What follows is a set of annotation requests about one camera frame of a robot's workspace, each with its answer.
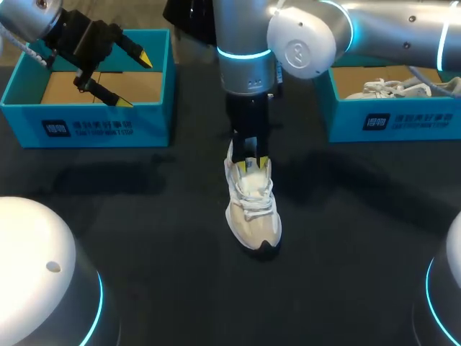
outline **open box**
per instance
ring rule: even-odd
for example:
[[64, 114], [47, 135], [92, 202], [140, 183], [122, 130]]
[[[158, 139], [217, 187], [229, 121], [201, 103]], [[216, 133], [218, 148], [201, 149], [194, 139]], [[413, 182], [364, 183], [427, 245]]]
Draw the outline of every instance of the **open box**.
[[[144, 47], [153, 68], [146, 70], [114, 45], [94, 78], [133, 108], [108, 107], [89, 93], [80, 94], [73, 85], [76, 67], [60, 57], [49, 71], [21, 55], [1, 110], [23, 148], [168, 146], [176, 79], [170, 32], [125, 34]], [[50, 54], [41, 41], [30, 47]]]
[[[421, 70], [434, 82], [454, 74]], [[403, 81], [405, 66], [347, 56], [314, 79], [330, 142], [461, 139], [461, 99], [450, 97], [345, 99], [378, 78]]]

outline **black table surface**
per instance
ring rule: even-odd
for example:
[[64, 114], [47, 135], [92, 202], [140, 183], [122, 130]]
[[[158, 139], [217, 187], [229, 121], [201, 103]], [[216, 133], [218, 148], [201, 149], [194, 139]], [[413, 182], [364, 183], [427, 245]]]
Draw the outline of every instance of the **black table surface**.
[[271, 105], [282, 248], [259, 262], [224, 217], [218, 68], [180, 66], [177, 90], [169, 148], [24, 150], [0, 117], [0, 195], [68, 223], [122, 346], [412, 345], [414, 293], [460, 209], [461, 143], [328, 144], [312, 85], [286, 78]]

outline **shoelace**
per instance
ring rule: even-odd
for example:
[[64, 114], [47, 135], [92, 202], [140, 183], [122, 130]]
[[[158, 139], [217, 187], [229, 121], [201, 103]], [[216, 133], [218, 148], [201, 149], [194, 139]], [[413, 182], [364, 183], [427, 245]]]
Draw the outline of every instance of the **shoelace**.
[[405, 96], [404, 93], [402, 93], [404, 88], [399, 86], [399, 83], [399, 81], [384, 81], [384, 79], [380, 79], [379, 81], [369, 81], [364, 84], [363, 93], [368, 94], [375, 92], [386, 97], [389, 97], [390, 95]]
[[269, 186], [264, 191], [264, 195], [253, 197], [245, 195], [238, 184], [235, 184], [238, 193], [238, 198], [231, 198], [231, 201], [237, 205], [241, 205], [245, 218], [251, 219], [257, 216], [269, 215], [272, 213], [272, 188], [274, 183], [269, 181]]

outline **blue box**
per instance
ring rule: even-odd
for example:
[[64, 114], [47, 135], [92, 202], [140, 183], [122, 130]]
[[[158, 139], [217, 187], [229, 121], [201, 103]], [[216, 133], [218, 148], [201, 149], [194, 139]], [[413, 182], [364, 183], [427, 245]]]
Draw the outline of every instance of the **blue box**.
[[[347, 56], [334, 67], [392, 65], [395, 64]], [[455, 74], [439, 72], [439, 76], [449, 81]], [[314, 83], [330, 142], [461, 139], [461, 99], [341, 99], [331, 69]]]
[[[162, 72], [160, 102], [134, 103], [133, 108], [104, 104], [41, 105], [51, 71], [23, 53], [1, 99], [1, 110], [23, 148], [168, 146], [176, 82], [170, 32], [126, 30], [125, 34], [144, 47], [153, 68], [138, 65], [115, 45], [98, 71]], [[50, 54], [41, 41], [30, 47], [44, 56]], [[53, 71], [76, 71], [76, 67], [58, 58]], [[79, 131], [82, 123], [107, 126]]]

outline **screw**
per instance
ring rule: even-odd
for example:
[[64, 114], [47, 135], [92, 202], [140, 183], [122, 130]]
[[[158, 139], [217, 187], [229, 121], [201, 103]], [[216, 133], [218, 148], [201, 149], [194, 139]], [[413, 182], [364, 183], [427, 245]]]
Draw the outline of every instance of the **screw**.
[[46, 9], [48, 4], [46, 0], [37, 0], [37, 6], [41, 9]]

